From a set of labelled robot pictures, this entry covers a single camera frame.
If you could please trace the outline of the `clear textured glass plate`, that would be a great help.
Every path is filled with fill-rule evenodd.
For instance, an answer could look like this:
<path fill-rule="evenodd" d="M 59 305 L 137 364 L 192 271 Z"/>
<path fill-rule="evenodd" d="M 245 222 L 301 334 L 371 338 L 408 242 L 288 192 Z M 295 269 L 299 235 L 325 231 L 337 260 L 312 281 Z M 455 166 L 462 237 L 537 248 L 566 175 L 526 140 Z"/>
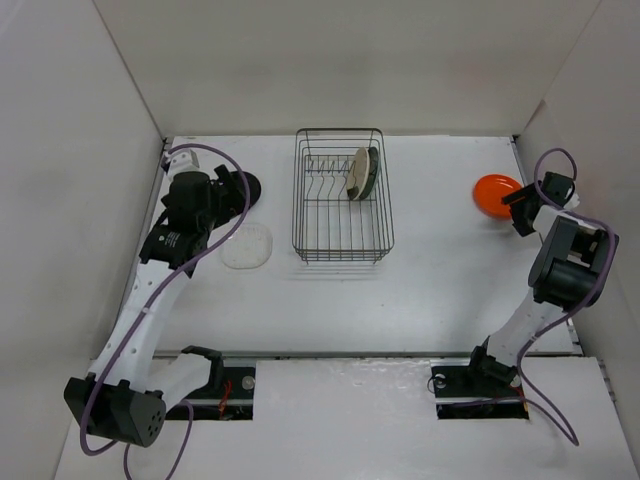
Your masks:
<path fill-rule="evenodd" d="M 273 251 L 271 230 L 259 223 L 243 224 L 221 247 L 222 263 L 233 270 L 252 270 L 264 265 Z"/>

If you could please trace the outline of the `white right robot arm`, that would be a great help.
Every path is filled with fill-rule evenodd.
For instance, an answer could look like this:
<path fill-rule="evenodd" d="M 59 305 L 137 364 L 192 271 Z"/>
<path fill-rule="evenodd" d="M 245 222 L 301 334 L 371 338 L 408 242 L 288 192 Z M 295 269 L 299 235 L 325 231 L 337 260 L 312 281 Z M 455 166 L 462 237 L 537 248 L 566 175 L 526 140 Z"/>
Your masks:
<path fill-rule="evenodd" d="M 579 199 L 574 180 L 565 175 L 548 172 L 503 202 L 516 231 L 537 233 L 543 243 L 524 300 L 502 328 L 474 348 L 462 369 L 465 387 L 476 394 L 511 384 L 519 359 L 544 328 L 581 302 L 590 307 L 599 299 L 619 245 L 617 234 L 570 213 Z"/>

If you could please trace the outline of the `black round plate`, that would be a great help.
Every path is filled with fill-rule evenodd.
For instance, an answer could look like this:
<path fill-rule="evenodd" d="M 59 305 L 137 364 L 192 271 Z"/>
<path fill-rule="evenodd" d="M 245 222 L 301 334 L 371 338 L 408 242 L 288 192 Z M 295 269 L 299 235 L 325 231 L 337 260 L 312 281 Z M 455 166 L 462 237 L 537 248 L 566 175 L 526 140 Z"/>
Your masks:
<path fill-rule="evenodd" d="M 250 172 L 244 174 L 239 171 L 227 172 L 219 177 L 219 182 L 225 190 L 225 206 L 235 215 L 239 215 L 244 210 L 246 199 L 249 199 L 250 208 L 260 199 L 261 183 Z"/>

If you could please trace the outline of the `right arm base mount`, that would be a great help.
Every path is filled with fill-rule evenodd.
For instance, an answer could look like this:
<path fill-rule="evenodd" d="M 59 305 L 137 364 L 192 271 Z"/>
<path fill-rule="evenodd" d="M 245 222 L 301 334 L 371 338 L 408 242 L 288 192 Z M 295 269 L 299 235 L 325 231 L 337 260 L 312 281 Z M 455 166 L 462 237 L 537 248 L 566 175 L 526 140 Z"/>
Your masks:
<path fill-rule="evenodd" d="M 439 420 L 528 420 L 522 390 L 470 371 L 466 365 L 434 365 L 428 387 Z"/>

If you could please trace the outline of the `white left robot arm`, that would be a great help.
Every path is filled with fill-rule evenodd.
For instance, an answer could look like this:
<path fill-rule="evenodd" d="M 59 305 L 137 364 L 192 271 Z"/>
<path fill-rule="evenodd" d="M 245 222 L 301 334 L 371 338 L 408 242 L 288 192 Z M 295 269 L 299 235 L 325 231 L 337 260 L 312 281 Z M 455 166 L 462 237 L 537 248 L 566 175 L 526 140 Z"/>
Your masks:
<path fill-rule="evenodd" d="M 239 228 L 261 196 L 258 178 L 226 166 L 194 168 L 171 177 L 163 211 L 139 253 L 131 293 L 102 352 L 83 378 L 72 377 L 64 400 L 84 437 L 148 447 L 167 413 L 191 393 L 217 394 L 225 383 L 220 352 L 187 346 L 175 364 L 152 373 L 169 314 L 226 224 Z"/>

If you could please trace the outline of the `blue patterned ceramic plate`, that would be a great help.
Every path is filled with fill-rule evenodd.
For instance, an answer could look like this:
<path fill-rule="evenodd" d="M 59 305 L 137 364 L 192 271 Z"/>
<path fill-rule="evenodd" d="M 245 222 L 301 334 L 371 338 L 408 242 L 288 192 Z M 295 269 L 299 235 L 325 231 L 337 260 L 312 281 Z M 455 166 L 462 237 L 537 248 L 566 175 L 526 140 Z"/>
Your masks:
<path fill-rule="evenodd" d="M 368 163 L 369 173 L 367 176 L 367 181 L 365 183 L 365 186 L 361 191 L 361 194 L 359 197 L 360 200 L 365 200 L 371 195 L 379 174 L 379 166 L 380 166 L 379 150 L 376 147 L 369 147 L 367 149 L 367 154 L 368 154 L 368 160 L 369 160 L 369 163 Z"/>

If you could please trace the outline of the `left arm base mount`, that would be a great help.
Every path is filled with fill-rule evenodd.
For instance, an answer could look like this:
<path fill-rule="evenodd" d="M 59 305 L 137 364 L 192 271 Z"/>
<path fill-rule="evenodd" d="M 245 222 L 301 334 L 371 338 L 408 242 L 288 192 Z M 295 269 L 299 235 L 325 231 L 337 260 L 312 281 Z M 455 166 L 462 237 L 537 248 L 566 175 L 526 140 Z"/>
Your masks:
<path fill-rule="evenodd" d="M 191 406 L 196 420 L 244 421 L 253 418 L 256 373 L 248 361 L 184 356 L 154 374 L 148 387 L 161 394 L 168 420 L 185 420 Z"/>

